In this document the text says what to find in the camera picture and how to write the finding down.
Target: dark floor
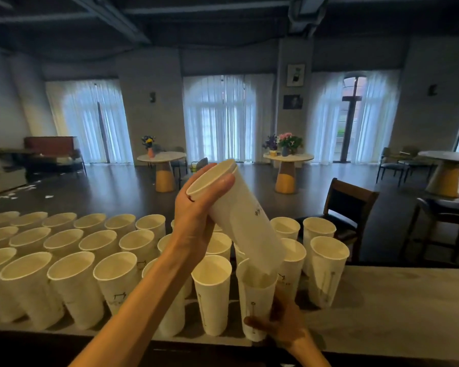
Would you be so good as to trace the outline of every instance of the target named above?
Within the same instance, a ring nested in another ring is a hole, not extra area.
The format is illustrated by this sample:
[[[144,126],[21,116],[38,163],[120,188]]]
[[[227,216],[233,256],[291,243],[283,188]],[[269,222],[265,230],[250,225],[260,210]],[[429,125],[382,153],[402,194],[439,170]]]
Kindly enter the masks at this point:
[[[397,188],[397,178],[392,171],[384,180],[375,184],[377,166],[332,164],[305,165],[297,169],[299,191],[294,195],[282,195],[274,191],[277,169],[270,165],[242,164],[240,169],[250,189],[255,193],[267,216],[301,217],[320,214],[332,178],[368,189],[375,189],[380,196],[371,212],[362,244],[361,261],[395,263],[417,197],[425,195],[426,171],[417,170],[405,185]],[[122,213],[135,214],[138,218],[148,214],[162,214],[167,218],[167,231],[174,216],[174,199],[177,191],[157,193],[155,171],[149,167],[132,165],[91,165],[83,174],[64,174],[43,179],[37,189],[18,191],[15,200],[0,199],[0,212],[17,210],[21,214],[47,211],[50,215],[60,212],[76,212],[78,216],[104,212],[108,216]],[[421,216],[415,235],[425,226]],[[456,226],[443,224],[437,238],[453,242]],[[407,251],[412,261],[419,244],[411,243]],[[448,261],[451,251],[430,247],[427,258]]]

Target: table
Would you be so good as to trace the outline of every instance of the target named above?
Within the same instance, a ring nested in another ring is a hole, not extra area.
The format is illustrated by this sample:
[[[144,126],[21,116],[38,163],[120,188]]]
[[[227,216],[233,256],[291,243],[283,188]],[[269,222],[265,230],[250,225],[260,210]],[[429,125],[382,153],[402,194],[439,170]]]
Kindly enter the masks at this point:
[[[264,158],[273,161],[280,161],[279,174],[275,191],[278,193],[291,194],[296,191],[296,168],[294,162],[310,161],[314,158],[312,154],[290,154],[286,157],[282,155],[263,155]]]
[[[332,307],[323,310],[316,310],[307,300],[306,288],[303,276],[296,302],[318,347],[325,352],[459,361],[459,269],[346,266]],[[182,332],[153,340],[263,346],[252,344],[243,335],[235,275],[230,279],[228,326],[219,337],[204,333],[194,295],[192,291],[186,300]],[[35,331],[28,319],[21,319],[0,323],[0,331],[26,332],[31,340],[35,334],[93,337],[108,319],[94,330],[79,330],[66,316],[44,331]]]
[[[171,161],[187,157],[183,152],[160,152],[152,159],[147,154],[137,157],[138,161],[151,162],[157,166],[156,191],[160,193],[172,192],[175,189]]]
[[[459,198],[459,152],[423,151],[418,155],[440,160],[427,191],[443,197]]]

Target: hand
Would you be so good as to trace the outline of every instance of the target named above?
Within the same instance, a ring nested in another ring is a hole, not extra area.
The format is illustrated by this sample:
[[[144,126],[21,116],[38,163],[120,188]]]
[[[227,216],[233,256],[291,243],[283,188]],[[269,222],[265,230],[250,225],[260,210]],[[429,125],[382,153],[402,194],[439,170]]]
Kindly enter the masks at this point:
[[[278,287],[275,288],[270,320],[245,317],[243,321],[247,326],[267,332],[276,341],[282,343],[287,351],[297,359],[299,359],[297,354],[303,348],[316,347],[306,327],[301,310]]]
[[[193,267],[204,258],[214,230],[214,222],[208,215],[209,209],[231,189],[235,180],[233,174],[222,176],[208,187],[200,199],[192,202],[187,196],[187,189],[214,166],[216,164],[211,163],[196,172],[184,184],[175,199],[175,228],[170,244],[177,246],[179,251],[188,252]]]

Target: sheer white curtain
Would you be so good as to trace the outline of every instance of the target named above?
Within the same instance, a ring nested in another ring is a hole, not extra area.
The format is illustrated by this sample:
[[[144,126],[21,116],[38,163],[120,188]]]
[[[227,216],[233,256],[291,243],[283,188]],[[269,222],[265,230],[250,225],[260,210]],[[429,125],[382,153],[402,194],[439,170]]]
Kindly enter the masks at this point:
[[[352,163],[379,162],[391,138],[398,107],[399,74],[398,70],[365,72],[367,87],[357,119],[357,136],[350,144]]]
[[[313,162],[333,162],[344,77],[343,72],[311,75],[305,150],[315,156]]]
[[[272,132],[274,75],[184,78],[184,121],[189,161],[263,161]]]
[[[59,136],[77,136],[85,162],[132,163],[117,80],[46,82]]]

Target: round table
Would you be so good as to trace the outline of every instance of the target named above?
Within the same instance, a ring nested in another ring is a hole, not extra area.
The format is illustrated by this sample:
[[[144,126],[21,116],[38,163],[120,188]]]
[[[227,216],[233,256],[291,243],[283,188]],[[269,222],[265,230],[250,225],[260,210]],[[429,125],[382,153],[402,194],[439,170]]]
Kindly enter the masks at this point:
[[[310,161],[314,158],[312,154],[290,154],[286,157],[282,155],[263,155],[264,158],[273,161],[280,161],[279,175],[275,183],[275,191],[278,193],[291,194],[296,191],[296,168],[294,162]]]
[[[459,152],[424,151],[418,155],[441,161],[430,179],[427,191],[439,196],[459,198]]]
[[[172,192],[175,187],[171,161],[180,160],[187,155],[183,152],[160,152],[152,159],[147,154],[137,157],[138,161],[154,163],[157,166],[156,191],[160,193]]]

